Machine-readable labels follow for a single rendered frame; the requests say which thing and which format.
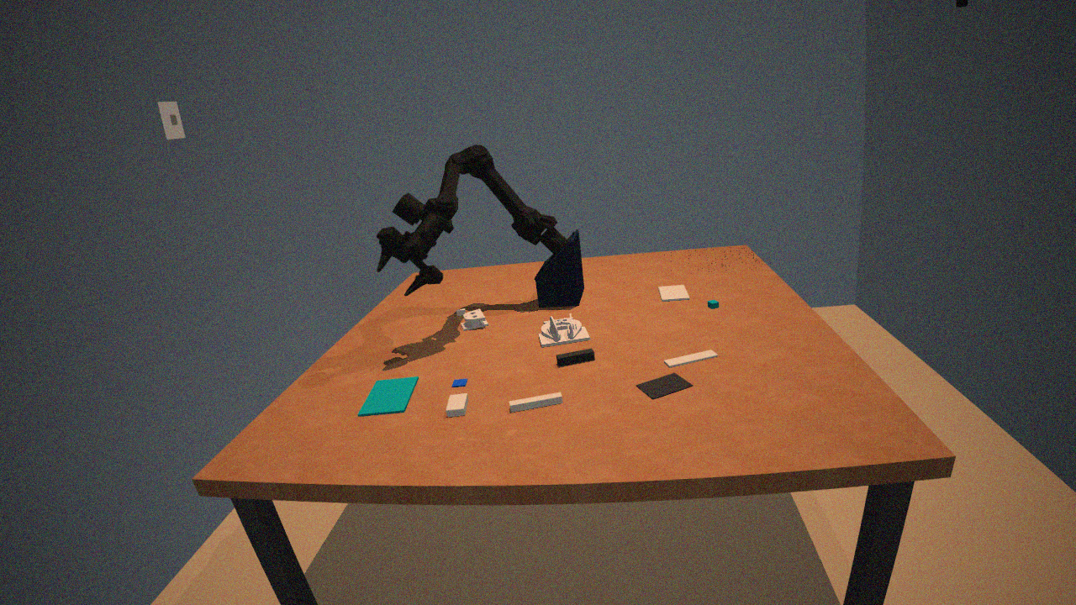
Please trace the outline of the teal flat rectangular plate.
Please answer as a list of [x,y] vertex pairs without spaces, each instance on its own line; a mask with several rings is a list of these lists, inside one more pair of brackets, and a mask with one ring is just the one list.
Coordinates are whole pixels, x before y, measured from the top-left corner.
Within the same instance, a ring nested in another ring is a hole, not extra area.
[[362,405],[358,417],[404,413],[412,394],[414,394],[417,380],[417,376],[409,376],[409,378],[401,376],[401,378],[376,381],[367,400]]

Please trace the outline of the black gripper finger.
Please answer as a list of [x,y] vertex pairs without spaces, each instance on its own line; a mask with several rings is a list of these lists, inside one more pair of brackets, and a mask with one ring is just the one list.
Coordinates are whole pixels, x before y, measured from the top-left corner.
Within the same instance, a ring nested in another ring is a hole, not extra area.
[[420,286],[425,286],[426,283],[435,283],[435,280],[430,275],[416,275],[414,283],[404,293],[404,296],[408,296],[411,292],[416,291]]
[[382,268],[388,263],[390,258],[392,257],[393,252],[395,252],[396,249],[398,249],[398,245],[395,244],[395,242],[393,242],[392,239],[390,238],[380,240],[379,244],[381,244],[382,247],[382,255],[379,261],[379,267],[377,268],[377,272],[380,272],[382,270]]

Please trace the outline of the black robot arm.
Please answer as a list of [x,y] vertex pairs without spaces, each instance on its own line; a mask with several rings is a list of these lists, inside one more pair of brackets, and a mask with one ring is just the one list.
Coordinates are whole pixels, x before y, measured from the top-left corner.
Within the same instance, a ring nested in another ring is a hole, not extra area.
[[[440,194],[437,198],[428,198],[428,202],[423,205],[414,195],[406,194],[393,208],[393,213],[411,225],[417,224],[419,220],[422,221],[417,227],[428,229],[435,236],[435,240],[443,230],[448,234],[452,233],[454,227],[451,219],[454,217],[458,209],[458,199],[455,196],[458,177],[466,175],[466,173],[479,177],[487,184],[489,189],[494,192],[498,201],[507,209],[511,217],[514,217],[514,223],[511,226],[518,236],[534,245],[540,241],[552,251],[554,254],[552,258],[560,253],[562,247],[567,245],[570,237],[566,239],[557,229],[554,229],[557,221],[554,217],[546,217],[546,215],[541,215],[541,212],[521,202],[521,198],[516,196],[514,189],[504,182],[502,177],[495,169],[493,157],[489,154],[487,147],[481,145],[467,147],[461,153],[450,156],[449,160],[445,161],[445,175],[443,175]],[[543,234],[541,234],[542,231]]]

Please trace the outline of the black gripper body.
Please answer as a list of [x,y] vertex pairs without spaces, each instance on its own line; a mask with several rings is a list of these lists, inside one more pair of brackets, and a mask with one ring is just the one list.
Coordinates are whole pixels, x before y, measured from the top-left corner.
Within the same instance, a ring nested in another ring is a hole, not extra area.
[[431,247],[435,247],[435,236],[433,236],[428,229],[423,229],[423,227],[417,227],[417,229],[409,234],[409,236],[410,238],[408,238],[405,245],[404,241],[401,241],[404,240],[404,235],[393,227],[388,227],[388,229],[381,229],[379,234],[377,234],[377,238],[379,240],[387,238],[392,239],[392,241],[398,245],[399,251],[401,251],[401,253],[404,253],[404,255],[406,255],[411,263],[414,263],[417,268],[420,268],[419,275],[430,275],[435,280],[435,283],[428,284],[440,284],[443,278],[445,278],[445,275],[439,271],[435,265],[427,266],[423,263],[423,261],[426,261],[428,257],[428,251],[430,251]]

